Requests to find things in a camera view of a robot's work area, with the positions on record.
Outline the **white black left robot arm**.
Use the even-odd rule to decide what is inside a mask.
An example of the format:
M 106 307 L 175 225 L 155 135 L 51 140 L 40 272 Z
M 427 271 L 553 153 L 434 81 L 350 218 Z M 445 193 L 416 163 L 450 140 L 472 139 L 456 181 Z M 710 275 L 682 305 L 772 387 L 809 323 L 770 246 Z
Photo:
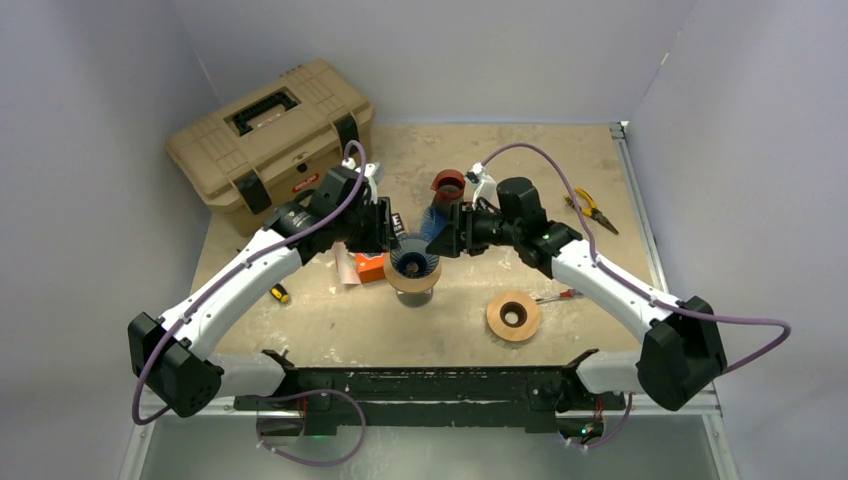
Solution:
M 390 200 L 377 193 L 380 164 L 347 160 L 321 184 L 273 210 L 247 245 L 206 284 L 158 316 L 138 314 L 128 325 L 131 368 L 141 391 L 149 388 L 165 408 L 190 417 L 217 397 L 256 395 L 272 408 L 297 399 L 298 382 L 274 352 L 219 355 L 224 335 L 272 286 L 336 243 L 350 252 L 381 253 L 397 245 Z

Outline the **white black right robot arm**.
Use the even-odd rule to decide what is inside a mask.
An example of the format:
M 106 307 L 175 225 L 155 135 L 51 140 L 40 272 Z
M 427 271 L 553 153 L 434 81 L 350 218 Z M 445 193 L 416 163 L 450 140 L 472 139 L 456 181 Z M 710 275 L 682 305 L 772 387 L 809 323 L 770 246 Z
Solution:
M 495 193 L 497 206 L 486 200 L 452 206 L 428 253 L 456 258 L 509 246 L 528 267 L 593 301 L 640 343 L 637 351 L 598 351 L 573 362 L 574 372 L 561 381 L 569 404 L 584 407 L 603 393 L 639 393 L 677 411 L 725 372 L 721 336 L 706 319 L 713 312 L 708 303 L 658 291 L 592 254 L 575 229 L 548 219 L 529 179 L 503 180 Z

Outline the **wooden dripper ring holder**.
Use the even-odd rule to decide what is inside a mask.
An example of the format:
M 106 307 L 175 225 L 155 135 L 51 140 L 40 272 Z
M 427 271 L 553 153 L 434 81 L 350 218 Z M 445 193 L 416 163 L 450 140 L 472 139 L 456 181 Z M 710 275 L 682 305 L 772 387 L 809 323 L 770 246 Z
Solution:
M 431 290 L 440 280 L 442 264 L 436 262 L 432 269 L 426 267 L 413 273 L 403 273 L 390 261 L 386 261 L 383 271 L 385 279 L 396 291 L 404 294 L 420 294 Z

